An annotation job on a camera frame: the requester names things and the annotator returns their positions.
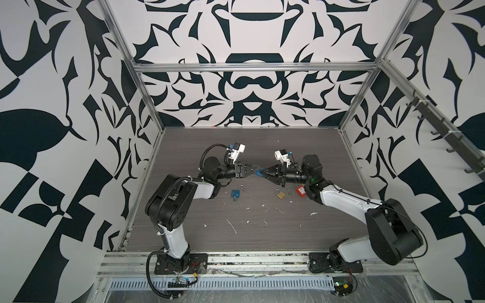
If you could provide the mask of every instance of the red padlock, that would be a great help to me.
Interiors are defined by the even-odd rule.
[[[296,189],[296,192],[301,196],[301,197],[304,197],[307,195],[307,193],[305,192],[305,188],[304,186],[300,186],[299,188]]]

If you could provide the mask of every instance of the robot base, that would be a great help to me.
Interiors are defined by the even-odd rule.
[[[206,273],[208,260],[207,254],[190,254],[188,258],[188,267],[184,274],[193,274],[194,272],[198,274]],[[155,265],[155,274],[176,274],[180,271],[184,271],[185,269],[183,268],[183,265],[180,264],[182,259],[173,259],[169,255],[158,255],[157,264]]]
[[[343,261],[343,263],[335,263],[332,262],[333,256],[332,253],[310,253],[308,254],[310,259],[310,271],[311,272],[325,272],[331,273],[335,271],[343,271],[349,272],[349,269],[352,269],[352,273],[361,273],[364,271],[362,264],[360,261],[347,263]]]

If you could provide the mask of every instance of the brass padlock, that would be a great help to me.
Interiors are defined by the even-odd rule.
[[[280,191],[279,189],[276,189],[276,190],[275,190],[275,194],[276,194],[276,196],[277,196],[277,197],[278,197],[280,200],[281,200],[281,199],[283,199],[283,198],[285,197],[284,192]]]

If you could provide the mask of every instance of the black and white patterned wall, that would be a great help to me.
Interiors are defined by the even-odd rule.
[[[139,63],[297,63],[374,61],[406,1],[110,4]],[[338,126],[362,73],[162,73],[145,82],[166,126]]]
[[[484,12],[480,0],[424,0],[390,57],[481,150]],[[425,233],[425,282],[453,303],[485,300],[485,183],[408,102],[381,72],[346,129],[352,151],[372,195],[399,200]]]
[[[1,301],[72,302],[120,240],[158,129],[95,1],[1,1],[0,33]]]
[[[145,73],[165,126],[338,126],[366,71]]]
[[[390,61],[485,150],[485,3],[424,0]]]

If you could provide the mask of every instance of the wooden floor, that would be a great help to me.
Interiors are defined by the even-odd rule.
[[[277,164],[274,151],[279,149],[291,151],[298,163],[304,155],[316,154],[325,178],[364,195],[336,129],[169,128],[138,209],[127,251],[153,251],[163,246],[144,210],[167,174],[197,176],[200,157],[209,145],[234,142],[246,145],[240,159],[265,168]],[[216,147],[207,157],[217,156],[223,162],[224,153],[223,148]],[[240,184],[245,191],[234,202],[230,193]],[[367,234],[365,224],[337,209],[300,197],[292,184],[283,189],[287,195],[282,200],[274,193],[277,188],[281,187],[251,175],[233,179],[212,200],[194,200],[183,223],[191,250],[322,250],[343,238]]]

